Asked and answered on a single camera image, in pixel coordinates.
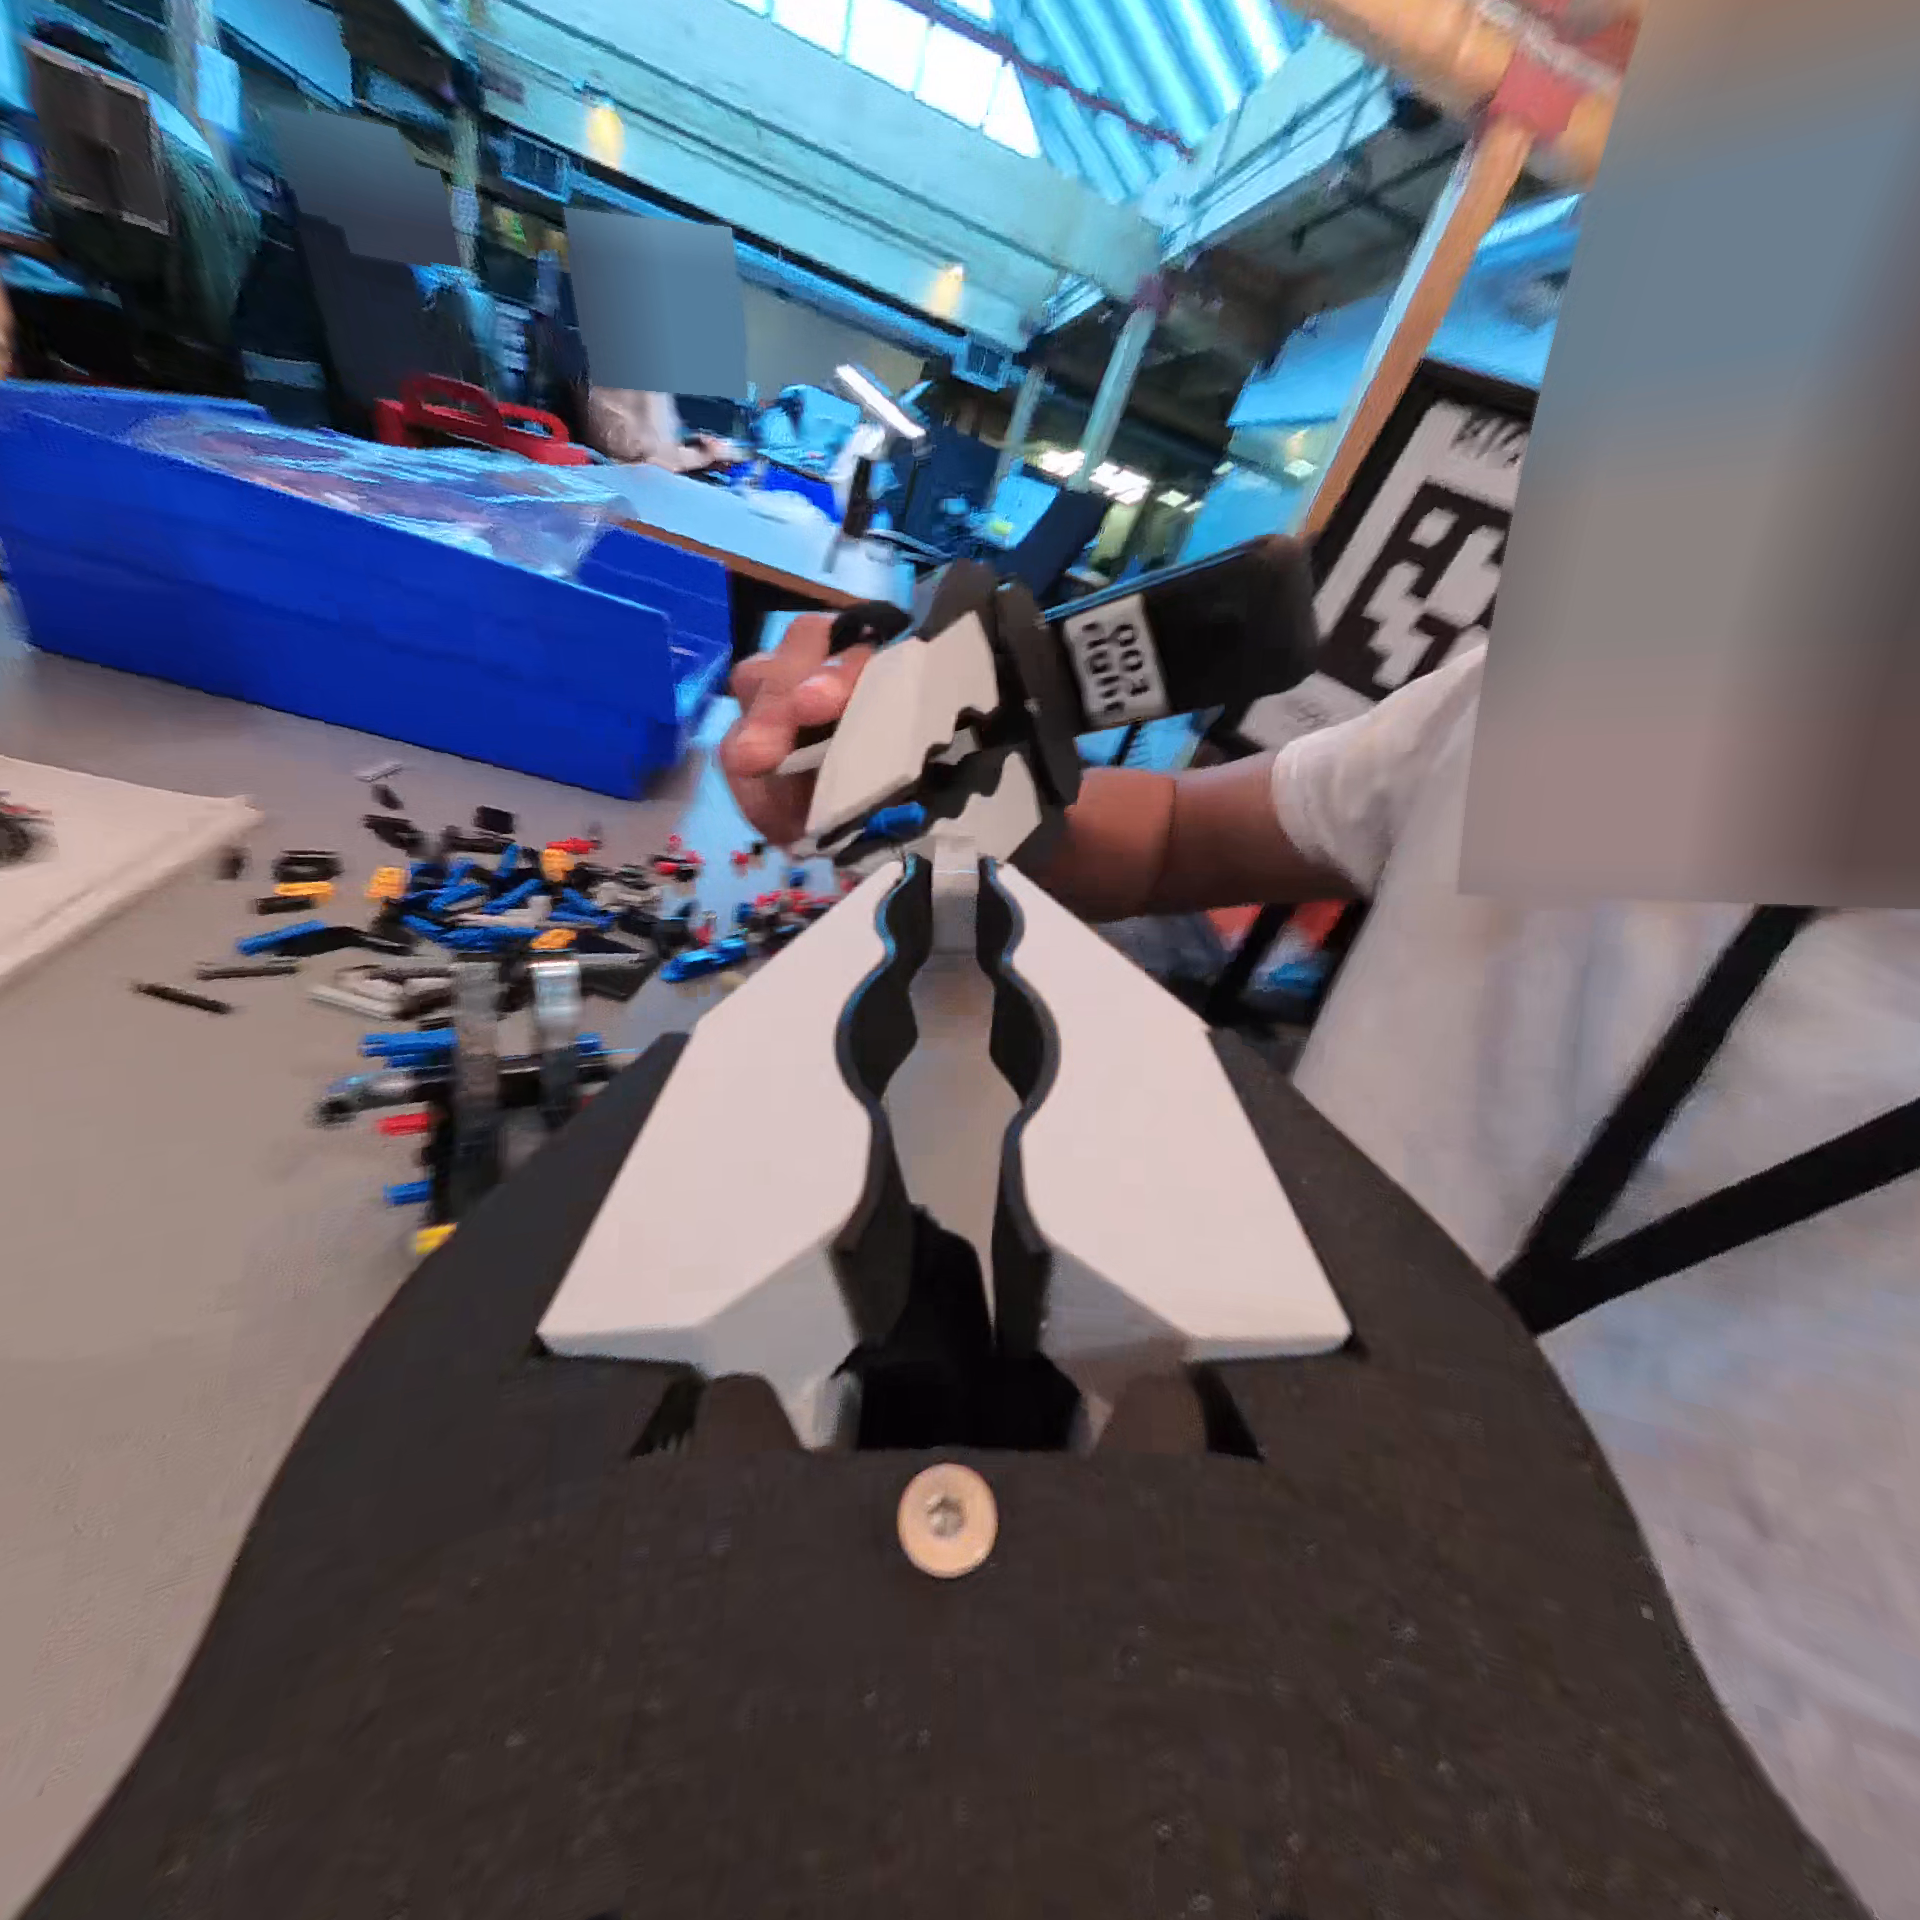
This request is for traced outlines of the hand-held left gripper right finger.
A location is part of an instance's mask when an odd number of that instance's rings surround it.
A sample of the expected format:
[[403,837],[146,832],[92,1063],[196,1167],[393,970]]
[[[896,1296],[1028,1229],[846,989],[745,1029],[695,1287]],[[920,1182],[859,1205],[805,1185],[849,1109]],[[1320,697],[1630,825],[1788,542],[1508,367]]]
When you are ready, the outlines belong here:
[[1098,1406],[1139,1377],[1326,1357],[1350,1317],[1212,1030],[1028,877],[983,863],[998,1162],[993,1327]]

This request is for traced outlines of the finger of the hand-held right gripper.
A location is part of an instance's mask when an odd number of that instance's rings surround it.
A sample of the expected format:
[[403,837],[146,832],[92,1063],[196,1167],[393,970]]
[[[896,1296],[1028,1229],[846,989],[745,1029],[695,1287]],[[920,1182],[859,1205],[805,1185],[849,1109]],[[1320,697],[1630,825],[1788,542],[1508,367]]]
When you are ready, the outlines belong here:
[[1032,726],[1032,717],[993,717],[966,726],[925,756],[916,790],[922,797],[990,795],[1005,769],[1016,766],[1025,782],[1046,795],[1039,747],[1043,735]]
[[1016,863],[1032,843],[1049,847],[1063,822],[1065,807],[1046,802],[1032,779],[953,779],[938,790],[938,866]]

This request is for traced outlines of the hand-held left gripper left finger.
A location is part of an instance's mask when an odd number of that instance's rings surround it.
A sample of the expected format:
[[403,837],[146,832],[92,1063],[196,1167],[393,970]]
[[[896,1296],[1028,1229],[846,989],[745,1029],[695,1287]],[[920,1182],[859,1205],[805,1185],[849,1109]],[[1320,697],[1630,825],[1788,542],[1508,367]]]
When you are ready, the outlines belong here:
[[698,1020],[539,1320],[550,1353],[756,1377],[792,1427],[846,1427],[842,1366],[908,1290],[886,1092],[916,970],[903,856]]

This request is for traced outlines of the grey lego beam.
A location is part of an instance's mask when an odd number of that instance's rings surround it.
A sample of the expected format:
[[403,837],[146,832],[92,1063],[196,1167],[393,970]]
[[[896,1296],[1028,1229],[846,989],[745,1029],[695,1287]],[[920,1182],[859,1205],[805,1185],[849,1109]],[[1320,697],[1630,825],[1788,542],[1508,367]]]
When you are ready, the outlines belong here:
[[980,936],[980,847],[972,837],[940,827],[925,837],[928,869],[928,957],[978,963]]

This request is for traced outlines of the partly built lego model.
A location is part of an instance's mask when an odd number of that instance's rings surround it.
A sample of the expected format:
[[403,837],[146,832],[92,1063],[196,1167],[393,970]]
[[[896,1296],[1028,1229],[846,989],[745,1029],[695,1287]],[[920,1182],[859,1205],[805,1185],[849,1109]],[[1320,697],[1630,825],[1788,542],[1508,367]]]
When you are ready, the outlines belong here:
[[439,1250],[500,1185],[513,1116],[556,1135],[636,1059],[589,1030],[582,1006],[596,989],[636,995],[658,970],[645,950],[398,969],[400,986],[443,990],[436,1023],[365,1035],[365,1070],[323,1089],[312,1120],[372,1116],[382,1136],[418,1146],[419,1172],[382,1192],[393,1212],[418,1212],[413,1259]]

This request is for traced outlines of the pile of small lego pieces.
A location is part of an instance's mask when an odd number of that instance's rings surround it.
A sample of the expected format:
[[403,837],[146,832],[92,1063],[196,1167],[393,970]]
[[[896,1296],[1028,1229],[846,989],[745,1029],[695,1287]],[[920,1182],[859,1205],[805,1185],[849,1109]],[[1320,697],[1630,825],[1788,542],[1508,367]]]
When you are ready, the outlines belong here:
[[436,832],[400,807],[398,766],[365,779],[360,832],[375,863],[330,845],[285,845],[255,859],[220,850],[225,879],[255,879],[250,927],[188,980],[132,980],[135,996],[200,1017],[236,1015],[235,990],[312,980],[312,996],[375,1020],[443,1020],[453,970],[482,975],[500,1010],[526,1010],[538,970],[579,995],[628,1003],[642,986],[739,986],[858,886],[825,856],[786,856],[752,837],[723,853],[729,889],[705,893],[705,847],[670,832],[642,856],[615,856],[605,827],[538,837],[522,816],[476,805]]

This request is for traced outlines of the lego instruction booklet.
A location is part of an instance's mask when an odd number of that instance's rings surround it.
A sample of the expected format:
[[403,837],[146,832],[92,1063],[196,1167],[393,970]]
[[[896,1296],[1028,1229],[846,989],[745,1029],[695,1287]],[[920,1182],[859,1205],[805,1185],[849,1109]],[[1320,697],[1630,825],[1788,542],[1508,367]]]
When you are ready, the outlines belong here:
[[2,797],[42,816],[33,850],[2,866],[2,986],[260,825],[246,797],[180,795],[8,755]]

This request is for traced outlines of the person's right hand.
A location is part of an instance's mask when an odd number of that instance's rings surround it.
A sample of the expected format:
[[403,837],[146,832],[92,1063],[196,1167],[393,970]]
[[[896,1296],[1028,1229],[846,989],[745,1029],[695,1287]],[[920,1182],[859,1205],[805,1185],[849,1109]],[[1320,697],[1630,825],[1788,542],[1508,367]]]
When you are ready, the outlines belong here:
[[738,717],[718,747],[718,769],[745,825],[772,845],[808,837],[815,772],[779,766],[805,730],[835,729],[882,629],[876,609],[808,612],[795,617],[773,647],[730,675]]

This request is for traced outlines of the black white marker board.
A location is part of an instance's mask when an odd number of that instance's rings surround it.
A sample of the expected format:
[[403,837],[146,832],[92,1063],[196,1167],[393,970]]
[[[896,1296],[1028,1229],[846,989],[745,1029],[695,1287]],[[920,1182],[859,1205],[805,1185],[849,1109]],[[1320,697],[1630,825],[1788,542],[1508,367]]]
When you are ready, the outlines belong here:
[[1320,647],[1230,720],[1252,747],[1345,723],[1485,640],[1533,390],[1429,365],[1313,540]]

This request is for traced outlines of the white desk with wooden edge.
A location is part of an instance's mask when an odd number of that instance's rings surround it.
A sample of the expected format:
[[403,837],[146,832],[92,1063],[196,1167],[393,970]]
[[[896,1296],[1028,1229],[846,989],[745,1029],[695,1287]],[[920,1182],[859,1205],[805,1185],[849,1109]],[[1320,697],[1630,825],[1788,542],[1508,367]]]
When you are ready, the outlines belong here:
[[915,600],[905,560],[846,537],[800,495],[725,489],[659,466],[592,466],[589,476],[616,496],[632,530],[718,560],[769,612]]

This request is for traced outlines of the desk lamp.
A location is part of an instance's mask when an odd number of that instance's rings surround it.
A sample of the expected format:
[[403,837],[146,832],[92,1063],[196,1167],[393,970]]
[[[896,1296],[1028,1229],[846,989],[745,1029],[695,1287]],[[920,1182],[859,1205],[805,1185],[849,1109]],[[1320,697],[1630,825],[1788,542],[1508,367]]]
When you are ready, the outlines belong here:
[[835,367],[835,385],[850,397],[859,415],[876,422],[886,433],[905,443],[920,443],[928,433],[928,425],[908,402],[903,402],[890,389],[886,389],[866,365],[839,363]]

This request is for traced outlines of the red plastic crate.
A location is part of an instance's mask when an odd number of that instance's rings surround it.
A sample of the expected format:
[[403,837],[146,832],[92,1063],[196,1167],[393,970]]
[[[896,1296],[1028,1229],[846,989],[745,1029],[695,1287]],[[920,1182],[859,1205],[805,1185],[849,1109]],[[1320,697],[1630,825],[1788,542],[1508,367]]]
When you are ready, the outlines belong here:
[[486,389],[446,373],[412,373],[400,379],[398,397],[378,397],[372,436],[408,447],[469,445],[550,467],[595,463],[595,450],[578,443],[560,416],[493,399]]

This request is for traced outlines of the clear plastic bag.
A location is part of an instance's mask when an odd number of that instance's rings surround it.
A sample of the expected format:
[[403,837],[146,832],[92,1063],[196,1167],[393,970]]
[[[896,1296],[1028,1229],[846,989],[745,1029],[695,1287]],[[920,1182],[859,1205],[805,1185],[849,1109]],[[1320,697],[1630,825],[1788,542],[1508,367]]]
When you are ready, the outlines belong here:
[[543,576],[578,576],[596,540],[628,513],[626,499],[592,473],[472,445],[379,445],[209,405],[152,415],[123,436]]

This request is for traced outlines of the blue storage bin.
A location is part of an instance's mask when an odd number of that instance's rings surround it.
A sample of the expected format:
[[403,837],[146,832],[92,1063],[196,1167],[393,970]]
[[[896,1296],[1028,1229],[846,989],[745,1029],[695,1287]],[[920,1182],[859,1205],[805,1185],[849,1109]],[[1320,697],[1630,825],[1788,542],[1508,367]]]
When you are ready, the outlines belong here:
[[612,525],[579,579],[156,445],[188,397],[2,385],[2,575],[39,653],[636,799],[730,665],[718,563]]

